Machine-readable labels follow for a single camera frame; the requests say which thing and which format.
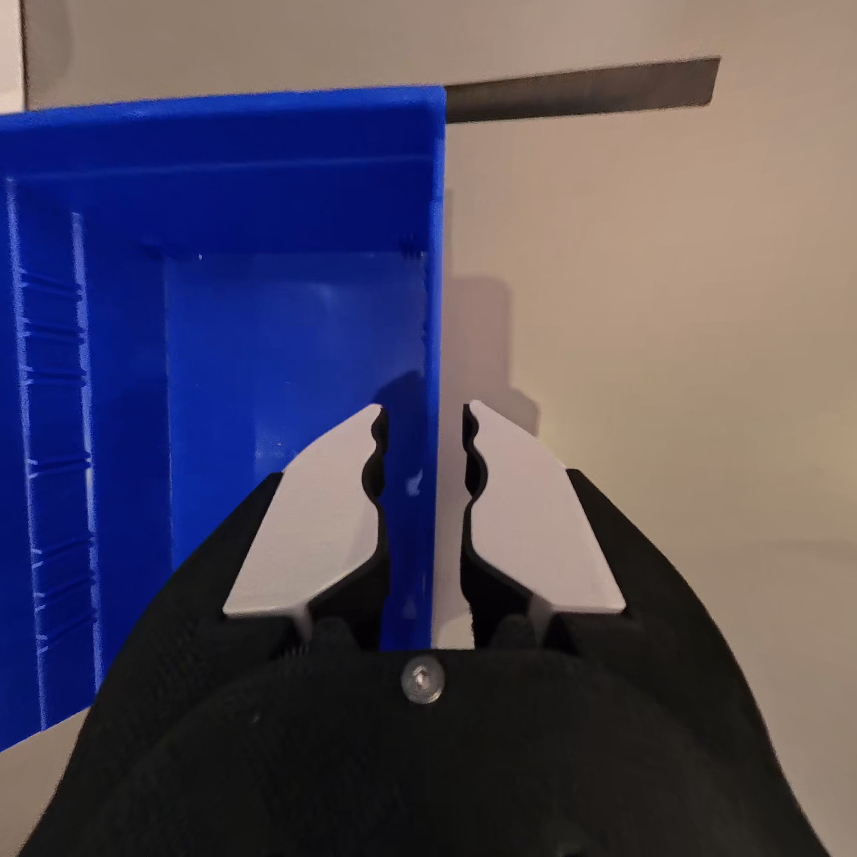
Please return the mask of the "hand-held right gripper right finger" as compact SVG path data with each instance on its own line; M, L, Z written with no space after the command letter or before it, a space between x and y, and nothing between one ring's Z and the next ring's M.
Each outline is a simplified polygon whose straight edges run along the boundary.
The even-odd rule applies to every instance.
M554 616L619 616L627 608L563 463L532 434L473 400L463 408L469 493L460 587L476 644L508 616L540 644Z

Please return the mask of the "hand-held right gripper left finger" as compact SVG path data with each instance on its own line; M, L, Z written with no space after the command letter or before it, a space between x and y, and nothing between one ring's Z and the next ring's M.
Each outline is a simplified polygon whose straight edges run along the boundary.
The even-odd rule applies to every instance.
M225 617L286 617L303 641L333 617L358 641L380 640L390 588L380 505L387 445L387 411L370 404L283 469L225 600Z

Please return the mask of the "blue plastic bin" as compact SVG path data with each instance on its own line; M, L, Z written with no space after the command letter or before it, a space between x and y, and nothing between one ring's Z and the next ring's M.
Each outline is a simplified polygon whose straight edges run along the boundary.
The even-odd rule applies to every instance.
M389 416L384 649L432 638L443 87L2 116L1 746L87 708L269 473Z

